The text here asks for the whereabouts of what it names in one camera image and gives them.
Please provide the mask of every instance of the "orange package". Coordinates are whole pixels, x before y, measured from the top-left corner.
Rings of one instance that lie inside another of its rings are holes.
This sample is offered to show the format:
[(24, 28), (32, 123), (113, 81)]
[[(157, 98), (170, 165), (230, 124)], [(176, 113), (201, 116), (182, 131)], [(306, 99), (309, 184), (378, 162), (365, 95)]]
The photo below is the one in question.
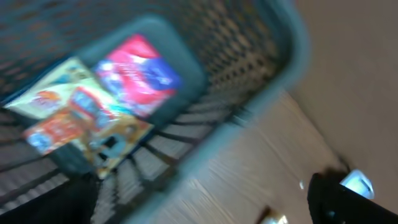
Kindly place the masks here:
[(84, 129), (68, 108), (27, 129), (24, 136), (41, 155), (46, 155), (83, 135)]

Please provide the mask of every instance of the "floor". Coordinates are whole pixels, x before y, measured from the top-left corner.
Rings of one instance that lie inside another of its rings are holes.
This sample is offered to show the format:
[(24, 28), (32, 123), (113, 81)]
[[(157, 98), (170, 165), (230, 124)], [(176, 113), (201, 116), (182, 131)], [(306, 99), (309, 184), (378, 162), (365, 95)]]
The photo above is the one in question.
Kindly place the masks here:
[(306, 186), (314, 172), (338, 166), (296, 102), (281, 93), (237, 140), (183, 181), (148, 223), (254, 223), (267, 205), (290, 223), (311, 223)]
[(398, 1), (299, 0), (312, 64), (293, 92), (325, 141), (398, 213)]

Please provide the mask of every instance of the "blue plastic basket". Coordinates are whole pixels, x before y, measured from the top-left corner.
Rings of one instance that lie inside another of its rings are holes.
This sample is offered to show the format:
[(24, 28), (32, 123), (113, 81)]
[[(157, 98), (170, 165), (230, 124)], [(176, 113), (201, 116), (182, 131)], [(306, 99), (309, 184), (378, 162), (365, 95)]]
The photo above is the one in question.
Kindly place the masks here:
[[(182, 77), (184, 87), (150, 118), (155, 131), (100, 182), (95, 223), (116, 222), (133, 204), (148, 201), (134, 217), (140, 223), (161, 205), (157, 189), (173, 189), (234, 139), (242, 124), (301, 77), (308, 60), (307, 34), (289, 0), (0, 4), (3, 105), (68, 55), (92, 67), (134, 33), (145, 35)], [(0, 113), (0, 213), (90, 172), (73, 146), (39, 157), (21, 138), (34, 122), (4, 109)]]

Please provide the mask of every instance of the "white object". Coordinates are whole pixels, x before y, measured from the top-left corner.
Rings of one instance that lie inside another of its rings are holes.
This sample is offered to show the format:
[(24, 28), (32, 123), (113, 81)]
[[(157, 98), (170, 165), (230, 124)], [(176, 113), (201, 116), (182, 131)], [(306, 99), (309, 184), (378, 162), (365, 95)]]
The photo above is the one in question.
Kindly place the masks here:
[(374, 198), (372, 182), (360, 170), (351, 171), (340, 184), (367, 199)]
[(285, 215), (279, 218), (266, 218), (261, 224), (289, 224)]
[(300, 180), (300, 189), (304, 190), (304, 180)]

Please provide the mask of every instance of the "wall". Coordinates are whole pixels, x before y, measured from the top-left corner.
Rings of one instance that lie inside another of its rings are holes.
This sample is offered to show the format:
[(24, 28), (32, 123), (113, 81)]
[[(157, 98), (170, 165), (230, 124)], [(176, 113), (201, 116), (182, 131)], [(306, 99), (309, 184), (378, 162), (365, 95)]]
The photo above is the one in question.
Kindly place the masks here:
[(398, 213), (398, 1), (299, 0), (312, 64), (292, 92), (328, 144)]

